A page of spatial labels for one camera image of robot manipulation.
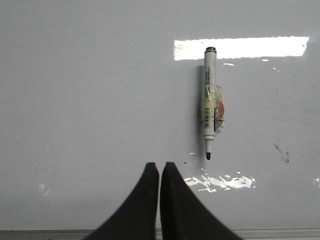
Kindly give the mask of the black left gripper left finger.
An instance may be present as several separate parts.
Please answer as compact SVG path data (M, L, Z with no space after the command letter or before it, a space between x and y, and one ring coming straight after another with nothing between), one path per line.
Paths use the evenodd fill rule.
M153 240L157 216L159 172L146 163L137 184L121 206L86 240Z

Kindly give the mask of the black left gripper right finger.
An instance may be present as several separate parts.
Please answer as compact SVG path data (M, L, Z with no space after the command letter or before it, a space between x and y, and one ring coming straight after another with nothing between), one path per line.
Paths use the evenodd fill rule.
M160 220L164 240L240 240L195 196L174 162L161 176Z

